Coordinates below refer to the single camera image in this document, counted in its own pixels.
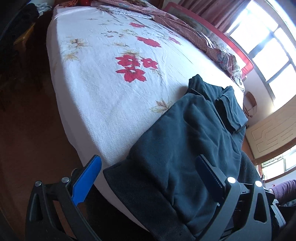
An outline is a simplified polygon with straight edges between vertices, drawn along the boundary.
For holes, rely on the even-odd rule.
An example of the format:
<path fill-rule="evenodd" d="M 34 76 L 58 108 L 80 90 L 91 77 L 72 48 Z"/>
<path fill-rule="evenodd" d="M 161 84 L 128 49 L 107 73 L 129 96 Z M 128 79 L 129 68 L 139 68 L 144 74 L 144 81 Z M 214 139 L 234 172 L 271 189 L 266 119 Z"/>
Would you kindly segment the dark navy sport pants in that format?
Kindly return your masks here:
<path fill-rule="evenodd" d="M 247 118 L 231 86 L 208 84 L 199 75 L 185 95 L 104 170 L 114 194 L 158 240 L 195 240 L 217 204 L 196 169 L 203 155 L 237 178 Z"/>

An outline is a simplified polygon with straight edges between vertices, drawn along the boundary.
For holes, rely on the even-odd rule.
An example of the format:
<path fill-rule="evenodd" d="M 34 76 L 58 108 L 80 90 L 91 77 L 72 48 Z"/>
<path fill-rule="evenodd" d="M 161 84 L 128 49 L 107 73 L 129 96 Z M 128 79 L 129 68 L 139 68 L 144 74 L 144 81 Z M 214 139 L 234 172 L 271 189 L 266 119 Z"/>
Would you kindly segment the wooden chair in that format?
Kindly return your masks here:
<path fill-rule="evenodd" d="M 22 46 L 22 47 L 25 47 L 26 46 L 26 42 L 28 41 L 30 35 L 32 34 L 32 32 L 34 30 L 34 26 L 35 26 L 35 23 L 32 23 L 30 25 L 30 27 L 22 35 L 20 35 L 20 37 L 18 37 L 14 41 L 14 46 Z"/>

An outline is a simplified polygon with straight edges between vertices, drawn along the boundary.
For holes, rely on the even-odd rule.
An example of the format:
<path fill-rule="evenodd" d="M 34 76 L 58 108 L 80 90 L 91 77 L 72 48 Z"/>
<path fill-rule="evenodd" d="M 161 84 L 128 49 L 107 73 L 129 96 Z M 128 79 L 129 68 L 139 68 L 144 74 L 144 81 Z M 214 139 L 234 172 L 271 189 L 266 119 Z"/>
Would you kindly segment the window with dark frame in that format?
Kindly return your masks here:
<path fill-rule="evenodd" d="M 276 1 L 250 1 L 227 30 L 275 105 L 295 96 L 295 24 Z"/>

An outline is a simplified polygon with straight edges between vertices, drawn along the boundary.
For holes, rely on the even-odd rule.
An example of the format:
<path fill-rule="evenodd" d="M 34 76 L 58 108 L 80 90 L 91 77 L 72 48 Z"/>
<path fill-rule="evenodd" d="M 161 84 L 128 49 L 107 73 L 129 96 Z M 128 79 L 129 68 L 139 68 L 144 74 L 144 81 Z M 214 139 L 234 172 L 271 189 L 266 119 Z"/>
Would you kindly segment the red checked quilt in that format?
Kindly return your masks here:
<path fill-rule="evenodd" d="M 229 75 L 241 91 L 245 91 L 242 81 L 242 71 L 239 68 L 236 57 L 216 47 L 203 33 L 190 27 L 176 16 L 156 8 L 147 1 L 91 1 L 91 6 L 98 7 L 103 4 L 150 15 L 155 22 L 175 31 L 203 51 Z"/>

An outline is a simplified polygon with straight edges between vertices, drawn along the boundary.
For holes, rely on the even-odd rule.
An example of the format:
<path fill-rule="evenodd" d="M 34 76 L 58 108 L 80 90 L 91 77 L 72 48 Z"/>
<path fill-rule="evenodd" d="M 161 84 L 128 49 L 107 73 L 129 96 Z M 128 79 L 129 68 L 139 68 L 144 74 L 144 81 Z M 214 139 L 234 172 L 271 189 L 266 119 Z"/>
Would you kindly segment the red round object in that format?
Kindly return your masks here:
<path fill-rule="evenodd" d="M 91 0 L 79 0 L 78 3 L 81 6 L 91 6 Z"/>

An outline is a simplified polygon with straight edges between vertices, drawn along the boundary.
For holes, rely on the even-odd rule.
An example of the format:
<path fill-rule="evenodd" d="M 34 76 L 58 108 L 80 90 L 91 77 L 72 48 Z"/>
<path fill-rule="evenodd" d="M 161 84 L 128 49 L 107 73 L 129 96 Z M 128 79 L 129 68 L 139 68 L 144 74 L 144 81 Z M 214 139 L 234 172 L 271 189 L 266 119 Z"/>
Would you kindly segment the white floral bed sheet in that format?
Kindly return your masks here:
<path fill-rule="evenodd" d="M 132 145 L 188 87 L 189 78 L 236 84 L 182 36 L 134 11 L 57 6 L 47 33 L 51 78 L 63 128 L 83 164 L 124 159 Z"/>

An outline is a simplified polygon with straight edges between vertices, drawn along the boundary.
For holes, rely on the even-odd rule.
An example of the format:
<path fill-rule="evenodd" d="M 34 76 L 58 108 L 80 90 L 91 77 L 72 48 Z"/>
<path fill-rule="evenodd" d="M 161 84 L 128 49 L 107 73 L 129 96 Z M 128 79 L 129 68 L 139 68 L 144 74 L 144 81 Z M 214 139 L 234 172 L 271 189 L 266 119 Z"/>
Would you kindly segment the red bed guard rail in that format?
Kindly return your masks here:
<path fill-rule="evenodd" d="M 162 10 L 180 18 L 198 32 L 203 33 L 215 47 L 233 54 L 236 57 L 238 66 L 241 68 L 243 81 L 247 78 L 248 73 L 253 70 L 253 63 L 238 45 L 200 16 L 173 1 L 164 1 Z"/>

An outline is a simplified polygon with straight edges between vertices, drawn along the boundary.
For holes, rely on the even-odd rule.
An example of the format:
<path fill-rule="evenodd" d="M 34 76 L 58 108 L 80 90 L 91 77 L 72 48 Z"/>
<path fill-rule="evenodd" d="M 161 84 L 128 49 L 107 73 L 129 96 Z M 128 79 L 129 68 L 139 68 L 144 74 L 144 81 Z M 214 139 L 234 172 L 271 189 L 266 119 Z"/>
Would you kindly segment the person's grey trouser legs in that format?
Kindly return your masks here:
<path fill-rule="evenodd" d="M 259 173 L 244 151 L 241 151 L 241 162 L 237 180 L 245 184 L 254 184 L 255 181 L 261 181 Z"/>

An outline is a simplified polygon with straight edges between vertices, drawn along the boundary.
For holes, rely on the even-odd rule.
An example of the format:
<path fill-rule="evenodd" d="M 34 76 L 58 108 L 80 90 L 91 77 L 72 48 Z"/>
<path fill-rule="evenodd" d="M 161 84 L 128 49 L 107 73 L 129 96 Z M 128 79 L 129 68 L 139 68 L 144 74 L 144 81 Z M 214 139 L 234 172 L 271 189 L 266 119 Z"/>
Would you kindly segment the pink purple curtain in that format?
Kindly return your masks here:
<path fill-rule="evenodd" d="M 179 5 L 225 33 L 251 0 L 185 0 Z"/>

